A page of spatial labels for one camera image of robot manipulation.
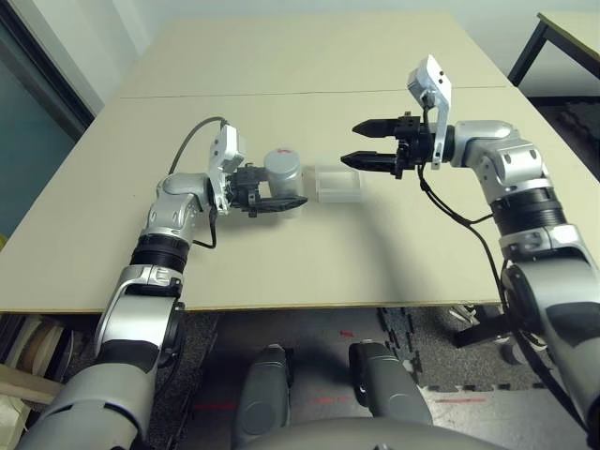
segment red tape mark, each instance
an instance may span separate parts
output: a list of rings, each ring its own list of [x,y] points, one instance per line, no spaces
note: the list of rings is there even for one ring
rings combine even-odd
[[[485,398],[442,398],[435,400],[436,403],[483,403]]]
[[[193,410],[234,410],[235,403],[196,403]]]
[[[335,402],[336,400],[333,397],[315,397],[310,399],[310,403],[317,403],[319,405],[330,405]]]

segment table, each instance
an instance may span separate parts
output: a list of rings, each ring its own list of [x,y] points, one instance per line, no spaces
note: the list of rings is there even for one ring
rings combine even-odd
[[[425,19],[441,30],[435,38],[421,36]],[[307,165],[310,202],[293,219],[249,219],[239,211],[221,217],[217,250],[190,251],[188,309],[497,301],[478,243],[428,203],[414,173],[402,181],[364,173],[368,199],[361,204],[314,201],[314,164],[337,164],[354,150],[395,151],[393,140],[369,140],[351,128],[417,112],[405,80],[427,53],[457,86],[452,121],[503,119],[539,146],[568,218],[600,260],[597,183],[448,15],[183,20],[133,70],[0,253],[0,309],[103,310],[176,148],[215,114],[246,137],[248,161],[260,163],[282,145],[296,149]],[[181,171],[206,169],[215,132],[192,141]],[[429,178],[467,217],[488,212],[470,171],[444,167]],[[496,227],[485,223],[481,231],[499,261]]]
[[[100,311],[128,263],[154,186],[193,125],[222,114],[261,162],[288,145],[304,163],[335,163],[359,149],[395,151],[395,142],[350,132],[371,117],[417,109],[407,91],[241,97],[118,98],[101,112],[0,254],[4,310]],[[457,89],[451,121],[504,119],[545,156],[568,219],[600,261],[600,189],[516,88]],[[192,141],[180,170],[202,171],[215,130]],[[469,170],[428,178],[467,217],[488,212]],[[216,250],[190,251],[189,309],[442,305],[496,301],[485,255],[470,233],[436,210],[416,176],[365,173],[362,204],[311,202],[300,217],[217,222]],[[198,237],[207,239],[207,227]],[[480,227],[494,249],[493,223]]]
[[[428,53],[455,87],[510,84],[447,13],[294,14],[173,22],[116,95],[394,91]]]
[[[539,24],[508,74],[512,84],[521,83],[546,41],[600,78],[600,13],[555,11],[537,17]]]

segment wall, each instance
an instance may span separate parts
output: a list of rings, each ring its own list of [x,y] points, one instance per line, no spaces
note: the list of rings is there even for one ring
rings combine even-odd
[[[1,234],[14,232],[74,143],[0,61]]]
[[[10,1],[26,20],[28,17],[33,20],[31,28],[42,42],[48,42],[45,45],[55,62],[68,72],[67,77],[88,104],[93,105],[95,112],[110,98],[162,25],[177,17],[447,10],[491,60],[508,73],[537,24],[535,14],[539,10],[600,10],[600,0]],[[436,30],[427,30],[424,24],[425,32]],[[418,37],[407,37],[407,40],[415,38]],[[600,82],[551,45],[542,51],[520,87],[528,96],[600,95]]]

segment table leg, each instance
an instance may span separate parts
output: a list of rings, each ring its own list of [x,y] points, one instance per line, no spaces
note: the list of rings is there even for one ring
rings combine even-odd
[[[510,332],[510,325],[504,314],[486,319],[477,325],[454,334],[454,345],[457,348],[480,344],[503,336]]]
[[[527,41],[527,45],[525,45],[521,55],[518,57],[518,60],[508,74],[508,80],[513,85],[518,86],[521,83],[523,77],[532,66],[533,61],[542,50],[542,47],[544,47],[547,29],[548,26],[543,22],[540,22],[535,27],[532,36]]]

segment gray carpet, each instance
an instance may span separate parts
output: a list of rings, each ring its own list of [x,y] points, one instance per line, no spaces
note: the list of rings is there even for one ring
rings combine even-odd
[[[467,325],[448,311],[449,307],[386,309],[388,321],[397,327],[396,334],[411,342],[419,385],[441,392],[455,392],[457,386],[477,391],[489,391],[492,386],[515,390],[538,387],[539,380],[528,366],[512,366],[502,359],[497,343],[457,349],[453,335]]]

